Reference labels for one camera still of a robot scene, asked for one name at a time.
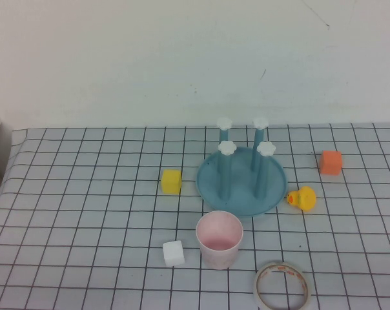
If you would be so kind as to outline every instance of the tape roll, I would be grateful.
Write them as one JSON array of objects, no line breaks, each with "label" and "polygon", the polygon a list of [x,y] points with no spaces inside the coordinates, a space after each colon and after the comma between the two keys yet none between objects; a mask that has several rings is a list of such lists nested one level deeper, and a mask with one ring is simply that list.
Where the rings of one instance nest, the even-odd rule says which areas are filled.
[{"label": "tape roll", "polygon": [[305,281],[305,277],[303,273],[298,268],[290,265],[289,263],[276,263],[276,262],[268,263],[257,272],[254,280],[254,298],[257,303],[257,306],[263,310],[274,310],[274,308],[271,308],[269,305],[267,305],[265,301],[261,298],[258,285],[260,283],[260,280],[264,276],[275,271],[288,273],[291,276],[296,276],[298,281],[300,281],[300,284],[302,285],[302,288],[304,290],[305,300],[303,305],[297,308],[297,310],[304,310],[311,299],[310,287],[308,286],[307,281]]}]

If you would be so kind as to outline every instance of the white grid mat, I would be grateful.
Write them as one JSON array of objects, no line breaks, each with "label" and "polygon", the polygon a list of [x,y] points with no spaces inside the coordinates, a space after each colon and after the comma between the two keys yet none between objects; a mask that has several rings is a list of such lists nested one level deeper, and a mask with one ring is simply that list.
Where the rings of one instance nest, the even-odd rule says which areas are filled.
[{"label": "white grid mat", "polygon": [[[257,269],[285,260],[313,287],[309,309],[390,309],[390,123],[270,127],[289,190],[317,193],[303,214],[284,201],[242,220],[240,256],[207,269],[194,236],[210,211],[197,167],[218,130],[29,129],[14,132],[0,194],[0,309],[257,309]],[[239,146],[254,130],[232,129]],[[343,153],[339,176],[318,173],[322,150]],[[164,168],[183,171],[163,195]],[[162,243],[182,240],[186,262],[167,268]],[[293,308],[281,282],[267,297]]]}]

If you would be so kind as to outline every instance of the paper cup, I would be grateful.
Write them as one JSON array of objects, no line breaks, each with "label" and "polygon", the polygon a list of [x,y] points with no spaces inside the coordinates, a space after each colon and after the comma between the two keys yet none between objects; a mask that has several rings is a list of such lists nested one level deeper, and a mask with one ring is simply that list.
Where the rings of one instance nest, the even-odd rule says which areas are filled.
[{"label": "paper cup", "polygon": [[240,220],[225,211],[212,211],[202,216],[196,225],[202,259],[217,270],[229,268],[235,262],[242,236]]}]

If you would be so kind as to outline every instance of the rubber duck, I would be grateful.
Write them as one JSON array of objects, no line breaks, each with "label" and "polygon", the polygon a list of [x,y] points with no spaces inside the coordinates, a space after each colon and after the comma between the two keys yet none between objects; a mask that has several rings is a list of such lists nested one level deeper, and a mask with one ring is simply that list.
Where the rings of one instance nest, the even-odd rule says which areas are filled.
[{"label": "rubber duck", "polygon": [[316,193],[311,187],[303,186],[299,191],[289,192],[287,202],[303,211],[310,211],[316,205]]}]

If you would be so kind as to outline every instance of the yellow cube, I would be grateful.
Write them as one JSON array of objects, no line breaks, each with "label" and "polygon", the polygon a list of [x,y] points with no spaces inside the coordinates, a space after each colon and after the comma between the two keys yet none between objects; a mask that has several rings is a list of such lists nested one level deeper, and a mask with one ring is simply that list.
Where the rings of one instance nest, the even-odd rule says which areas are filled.
[{"label": "yellow cube", "polygon": [[179,195],[182,185],[180,170],[164,170],[162,174],[161,186],[165,194]]}]

